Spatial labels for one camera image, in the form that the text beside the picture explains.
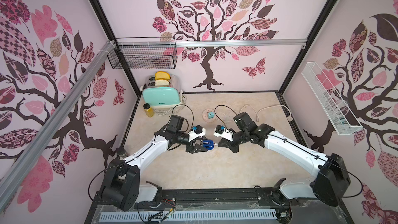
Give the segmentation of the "teal usb charger block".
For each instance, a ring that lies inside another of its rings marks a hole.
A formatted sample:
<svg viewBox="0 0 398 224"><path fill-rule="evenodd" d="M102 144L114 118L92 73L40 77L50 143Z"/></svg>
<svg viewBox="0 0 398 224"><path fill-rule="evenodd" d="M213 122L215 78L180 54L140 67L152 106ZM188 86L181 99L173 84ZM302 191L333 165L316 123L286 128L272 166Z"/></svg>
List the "teal usb charger block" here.
<svg viewBox="0 0 398 224"><path fill-rule="evenodd" d="M208 112L207 113L207 117L208 117L208 119L213 119L215 117L215 113L214 112Z"/></svg>

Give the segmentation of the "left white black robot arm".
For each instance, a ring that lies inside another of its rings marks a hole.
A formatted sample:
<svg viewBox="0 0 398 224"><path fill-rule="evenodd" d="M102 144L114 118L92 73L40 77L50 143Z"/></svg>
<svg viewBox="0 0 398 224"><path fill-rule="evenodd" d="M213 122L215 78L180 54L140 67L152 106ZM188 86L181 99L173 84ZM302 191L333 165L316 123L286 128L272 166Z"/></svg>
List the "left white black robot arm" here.
<svg viewBox="0 0 398 224"><path fill-rule="evenodd" d="M151 182L141 184L141 172L174 144L185 146L190 154L208 151L201 144L206 129L197 125L189 132L182 132L184 122L183 117L172 115L146 146L124 159L114 159L105 170L98 197L123 211L130 210L136 203L146 203L153 208L160 206L162 188Z"/></svg>

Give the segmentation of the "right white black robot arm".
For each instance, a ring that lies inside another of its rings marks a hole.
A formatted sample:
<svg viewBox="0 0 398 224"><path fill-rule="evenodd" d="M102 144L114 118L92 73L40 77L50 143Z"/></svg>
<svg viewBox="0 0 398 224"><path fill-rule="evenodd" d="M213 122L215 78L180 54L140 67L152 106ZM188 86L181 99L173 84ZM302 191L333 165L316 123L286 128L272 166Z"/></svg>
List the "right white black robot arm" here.
<svg viewBox="0 0 398 224"><path fill-rule="evenodd" d="M288 139L272 126L265 123L257 125L247 113L240 113L233 120L238 132L221 125L215 128L214 135L221 138L219 147L237 153L241 144L258 144L295 162L310 174L302 182L288 183L285 178L281 178L271 189L271 198L275 204L284 205L288 200L296 198L318 199L332 207L341 203L351 183L341 156L335 153L329 156L311 150Z"/></svg>

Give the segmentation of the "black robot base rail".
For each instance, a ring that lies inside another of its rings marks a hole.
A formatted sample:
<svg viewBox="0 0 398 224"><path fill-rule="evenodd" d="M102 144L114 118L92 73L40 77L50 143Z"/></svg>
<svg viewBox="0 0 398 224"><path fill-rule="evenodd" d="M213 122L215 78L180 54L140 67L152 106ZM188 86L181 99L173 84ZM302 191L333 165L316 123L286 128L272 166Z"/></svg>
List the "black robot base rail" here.
<svg viewBox="0 0 398 224"><path fill-rule="evenodd" d="M136 203L127 212L150 211L191 211L191 210L227 210L227 209L274 209L276 220L224 220L166 222L163 224L352 224L344 204L331 207L310 198L288 200L284 205L272 201L271 189L256 186L254 188L231 189L180 189L163 190L162 204L150 207L146 203ZM98 224L102 212L126 212L105 203L95 196L87 214L86 224Z"/></svg>

